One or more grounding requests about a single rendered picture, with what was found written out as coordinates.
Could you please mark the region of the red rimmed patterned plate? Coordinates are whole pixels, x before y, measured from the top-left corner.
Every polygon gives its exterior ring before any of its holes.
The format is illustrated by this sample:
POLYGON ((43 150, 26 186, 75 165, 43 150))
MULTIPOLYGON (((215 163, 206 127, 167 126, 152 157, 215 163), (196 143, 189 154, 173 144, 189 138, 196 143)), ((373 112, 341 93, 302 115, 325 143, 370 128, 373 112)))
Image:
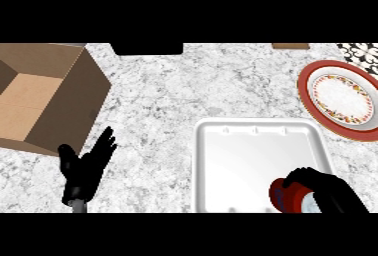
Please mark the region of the red rimmed patterned plate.
POLYGON ((304 107, 339 136, 378 142, 378 80, 353 65, 333 60, 310 63, 297 80, 304 107))

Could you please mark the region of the black white patterned cloth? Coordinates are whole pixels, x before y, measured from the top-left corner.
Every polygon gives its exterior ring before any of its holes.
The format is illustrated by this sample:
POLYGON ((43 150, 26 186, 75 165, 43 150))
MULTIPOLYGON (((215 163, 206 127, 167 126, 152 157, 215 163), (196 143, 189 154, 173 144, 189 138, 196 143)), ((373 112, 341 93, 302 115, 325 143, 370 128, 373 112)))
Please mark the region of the black white patterned cloth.
POLYGON ((336 46, 347 63, 378 80, 378 43, 338 43, 336 46))

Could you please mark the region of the red can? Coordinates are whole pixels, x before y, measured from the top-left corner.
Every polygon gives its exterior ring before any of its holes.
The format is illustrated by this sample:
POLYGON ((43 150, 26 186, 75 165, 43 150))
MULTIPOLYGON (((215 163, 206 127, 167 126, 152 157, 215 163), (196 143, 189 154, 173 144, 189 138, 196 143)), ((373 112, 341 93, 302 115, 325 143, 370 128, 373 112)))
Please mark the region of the red can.
POLYGON ((297 182, 283 187, 282 178, 277 178, 270 184, 270 202, 282 213, 320 213, 313 194, 314 192, 297 182))

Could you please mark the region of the brown wooden block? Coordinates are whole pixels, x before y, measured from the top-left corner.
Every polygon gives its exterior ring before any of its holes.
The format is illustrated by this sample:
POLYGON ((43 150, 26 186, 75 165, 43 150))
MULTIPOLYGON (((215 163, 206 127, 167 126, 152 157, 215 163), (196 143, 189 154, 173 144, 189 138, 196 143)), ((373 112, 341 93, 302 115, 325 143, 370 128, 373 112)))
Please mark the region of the brown wooden block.
POLYGON ((271 43, 273 49, 310 49, 308 43, 271 43))

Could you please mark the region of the brown cardboard box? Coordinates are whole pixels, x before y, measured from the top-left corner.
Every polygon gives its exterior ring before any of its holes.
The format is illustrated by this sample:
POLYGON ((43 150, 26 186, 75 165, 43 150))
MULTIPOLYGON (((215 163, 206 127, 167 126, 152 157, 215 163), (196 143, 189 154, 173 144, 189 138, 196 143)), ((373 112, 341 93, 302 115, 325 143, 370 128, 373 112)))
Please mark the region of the brown cardboard box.
POLYGON ((0 43, 0 147, 79 150, 109 88, 81 44, 0 43))

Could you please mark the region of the white tray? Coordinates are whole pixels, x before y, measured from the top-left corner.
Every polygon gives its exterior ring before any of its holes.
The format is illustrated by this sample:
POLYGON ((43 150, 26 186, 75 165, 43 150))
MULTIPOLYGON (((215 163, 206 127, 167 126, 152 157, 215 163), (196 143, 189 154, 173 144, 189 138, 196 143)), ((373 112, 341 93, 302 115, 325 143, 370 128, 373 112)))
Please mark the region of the white tray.
POLYGON ((273 213, 271 182, 300 167, 332 172, 322 131, 305 118, 204 118, 193 129, 192 211, 273 213))

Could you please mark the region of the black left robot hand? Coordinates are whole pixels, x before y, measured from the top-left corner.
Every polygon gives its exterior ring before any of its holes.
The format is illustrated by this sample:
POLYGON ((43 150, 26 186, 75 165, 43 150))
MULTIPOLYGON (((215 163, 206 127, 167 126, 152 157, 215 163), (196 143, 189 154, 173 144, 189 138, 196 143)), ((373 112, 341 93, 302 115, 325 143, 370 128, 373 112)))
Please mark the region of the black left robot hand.
POLYGON ((100 183, 103 170, 116 149, 113 130, 106 127, 91 150, 78 156, 72 147, 62 144, 57 147, 60 173, 66 179, 62 203, 69 205, 74 200, 90 202, 100 183))

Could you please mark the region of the black appliance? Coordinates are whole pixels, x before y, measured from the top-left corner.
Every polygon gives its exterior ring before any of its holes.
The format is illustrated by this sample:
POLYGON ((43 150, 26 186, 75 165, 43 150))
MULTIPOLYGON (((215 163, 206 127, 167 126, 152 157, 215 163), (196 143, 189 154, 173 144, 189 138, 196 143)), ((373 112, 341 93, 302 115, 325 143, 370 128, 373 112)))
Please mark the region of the black appliance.
POLYGON ((113 52, 119 56, 131 55, 180 55, 181 43, 112 43, 113 52))

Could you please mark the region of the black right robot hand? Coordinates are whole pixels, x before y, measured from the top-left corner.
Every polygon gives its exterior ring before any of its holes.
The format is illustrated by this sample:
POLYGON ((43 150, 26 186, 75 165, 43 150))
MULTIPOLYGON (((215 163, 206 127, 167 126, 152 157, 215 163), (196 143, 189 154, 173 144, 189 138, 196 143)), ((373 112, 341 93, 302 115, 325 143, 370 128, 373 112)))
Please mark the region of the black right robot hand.
POLYGON ((297 182, 313 191, 313 198, 325 214, 367 214, 367 208, 347 182, 311 167, 297 168, 283 179, 282 187, 297 182))

